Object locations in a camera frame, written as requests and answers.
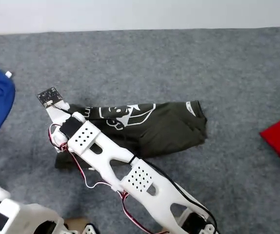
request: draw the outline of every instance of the black wire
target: black wire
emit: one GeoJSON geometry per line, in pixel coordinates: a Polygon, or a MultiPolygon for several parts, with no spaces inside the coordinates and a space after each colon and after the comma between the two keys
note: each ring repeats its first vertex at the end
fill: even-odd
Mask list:
{"type": "Polygon", "coordinates": [[[60,108],[60,107],[57,107],[57,106],[55,106],[54,104],[51,104],[50,106],[52,106],[52,107],[54,107],[54,108],[56,108],[56,109],[59,109],[60,111],[63,111],[63,112],[65,112],[65,113],[69,114],[69,115],[72,115],[72,114],[73,114],[72,112],[69,112],[69,111],[67,111],[67,110],[65,110],[65,109],[62,109],[62,108],[60,108]]]}
{"type": "Polygon", "coordinates": [[[159,173],[161,173],[165,178],[167,178],[169,180],[169,182],[178,190],[179,193],[181,193],[181,195],[187,199],[189,202],[191,202],[192,204],[200,207],[202,210],[204,210],[205,212],[207,212],[209,214],[209,216],[211,216],[213,222],[214,222],[214,234],[217,233],[217,222],[216,219],[214,217],[214,215],[208,210],[206,209],[204,206],[198,204],[197,202],[191,200],[182,190],[181,188],[178,187],[178,185],[168,176],[168,174],[166,174],[161,168],[159,168],[158,166],[154,165],[153,163],[142,159],[143,161],[145,161],[147,164],[149,164],[151,167],[153,167],[156,171],[158,171],[159,173]]]}

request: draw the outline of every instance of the white wire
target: white wire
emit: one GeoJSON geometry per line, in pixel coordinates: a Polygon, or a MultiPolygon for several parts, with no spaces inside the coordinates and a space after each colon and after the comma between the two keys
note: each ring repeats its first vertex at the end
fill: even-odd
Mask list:
{"type": "Polygon", "coordinates": [[[104,185],[107,185],[109,187],[112,187],[109,183],[106,183],[106,182],[103,182],[103,181],[97,182],[93,186],[89,186],[88,183],[87,183],[88,179],[87,179],[85,173],[83,172],[83,169],[81,168],[80,164],[78,163],[77,159],[75,158],[74,154],[72,152],[69,152],[69,153],[72,155],[74,161],[76,162],[76,164],[78,166],[78,169],[80,170],[80,173],[82,174],[82,177],[84,178],[85,185],[88,189],[94,189],[98,184],[104,184],[104,185]]]}

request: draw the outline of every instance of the cable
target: cable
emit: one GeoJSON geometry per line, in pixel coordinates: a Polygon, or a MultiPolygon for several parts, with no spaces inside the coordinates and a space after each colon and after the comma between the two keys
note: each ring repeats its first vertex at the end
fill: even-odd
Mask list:
{"type": "Polygon", "coordinates": [[[65,146],[67,145],[67,142],[61,144],[60,146],[58,146],[58,145],[56,145],[55,143],[53,143],[53,141],[52,141],[52,133],[51,133],[51,128],[52,128],[53,126],[61,127],[61,125],[59,125],[59,124],[57,124],[57,123],[52,123],[52,124],[49,126],[49,128],[48,128],[48,137],[49,137],[50,143],[51,143],[54,147],[56,147],[56,148],[58,148],[59,150],[62,151],[62,147],[65,147],[65,146]]]}
{"type": "Polygon", "coordinates": [[[168,176],[168,174],[166,174],[162,169],[160,169],[158,166],[154,165],[153,163],[145,160],[145,159],[142,159],[144,162],[146,162],[147,164],[149,164],[151,167],[153,167],[156,171],[158,171],[159,173],[161,173],[165,178],[167,178],[170,183],[178,190],[179,193],[181,193],[181,195],[187,199],[189,202],[191,202],[192,204],[200,207],[202,210],[204,210],[205,212],[208,213],[208,215],[212,218],[213,222],[214,222],[214,234],[217,233],[217,222],[216,222],[216,219],[214,217],[214,215],[207,209],[205,208],[204,206],[198,204],[197,202],[191,200],[182,190],[181,188],[178,187],[178,185],[168,176]]]}
{"type": "Polygon", "coordinates": [[[52,106],[52,107],[54,107],[54,108],[56,108],[56,109],[59,109],[60,111],[63,111],[63,112],[65,112],[65,113],[69,114],[69,115],[72,115],[72,114],[73,114],[72,112],[69,112],[69,111],[67,111],[67,110],[65,110],[65,109],[62,109],[62,108],[60,108],[60,107],[57,107],[57,106],[54,105],[54,104],[51,104],[51,105],[49,105],[49,106],[52,106]]]}
{"type": "Polygon", "coordinates": [[[86,177],[85,173],[83,172],[83,170],[82,170],[80,164],[78,163],[77,159],[75,158],[74,154],[72,152],[70,152],[70,151],[68,151],[68,152],[70,153],[70,155],[72,156],[73,160],[75,161],[75,163],[77,165],[77,168],[80,171],[80,174],[81,174],[82,178],[84,179],[85,185],[86,185],[86,187],[88,189],[94,189],[98,184],[104,184],[104,185],[112,187],[109,183],[106,183],[106,182],[103,182],[103,181],[99,181],[99,182],[95,183],[93,186],[89,186],[88,183],[87,183],[87,177],[86,177]]]}
{"type": "MultiPolygon", "coordinates": [[[[127,211],[126,207],[125,207],[125,200],[128,197],[129,193],[125,192],[122,196],[122,209],[125,213],[125,215],[137,226],[139,227],[141,230],[143,230],[144,232],[146,232],[147,234],[154,234],[153,232],[151,232],[150,230],[148,230],[147,228],[145,228],[142,224],[140,224],[135,218],[133,218],[133,216],[127,211]]],[[[166,234],[169,233],[168,231],[163,231],[163,232],[159,232],[156,234],[166,234]]]]}

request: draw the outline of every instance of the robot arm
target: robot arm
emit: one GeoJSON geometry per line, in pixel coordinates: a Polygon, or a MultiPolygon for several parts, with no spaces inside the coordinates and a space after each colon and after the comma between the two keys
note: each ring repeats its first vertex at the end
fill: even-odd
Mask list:
{"type": "MultiPolygon", "coordinates": [[[[135,157],[127,149],[118,146],[95,125],[86,121],[80,113],[73,113],[53,133],[52,137],[58,139],[56,144],[67,142],[68,151],[77,154],[98,171],[101,177],[111,185],[112,190],[128,192],[170,233],[188,234],[178,224],[170,211],[170,207],[174,203],[186,206],[190,213],[197,213],[204,220],[208,219],[209,213],[206,208],[187,191],[177,185],[186,196],[199,206],[188,201],[168,179],[156,172],[145,161],[135,157]],[[95,153],[92,150],[91,147],[94,144],[101,148],[101,153],[95,153]],[[110,161],[113,159],[131,165],[130,172],[122,180],[115,176],[111,168],[110,161]],[[148,193],[151,186],[155,187],[155,194],[148,193]]],[[[214,226],[209,224],[200,233],[214,233],[214,226]]]]}

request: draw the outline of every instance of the white plastic frame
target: white plastic frame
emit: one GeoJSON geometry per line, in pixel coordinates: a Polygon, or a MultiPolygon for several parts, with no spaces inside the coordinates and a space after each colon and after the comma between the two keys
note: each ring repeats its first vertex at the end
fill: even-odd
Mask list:
{"type": "MultiPolygon", "coordinates": [[[[132,170],[120,181],[115,176],[110,161],[115,159],[122,162],[129,162],[134,155],[127,149],[114,143],[91,122],[86,121],[79,128],[72,138],[69,139],[68,147],[69,151],[76,153],[98,171],[101,177],[112,185],[114,191],[127,191],[147,209],[150,215],[161,226],[171,233],[187,234],[178,225],[175,217],[171,213],[170,207],[174,203],[186,206],[189,210],[198,213],[205,220],[208,218],[207,212],[187,201],[168,179],[161,176],[151,166],[137,157],[131,163],[132,170]],[[97,144],[102,149],[100,154],[96,154],[90,149],[93,144],[97,144]],[[147,192],[151,185],[154,185],[156,189],[155,195],[150,195],[147,192]]],[[[182,191],[191,200],[199,203],[187,191],[184,189],[182,191]]]]}

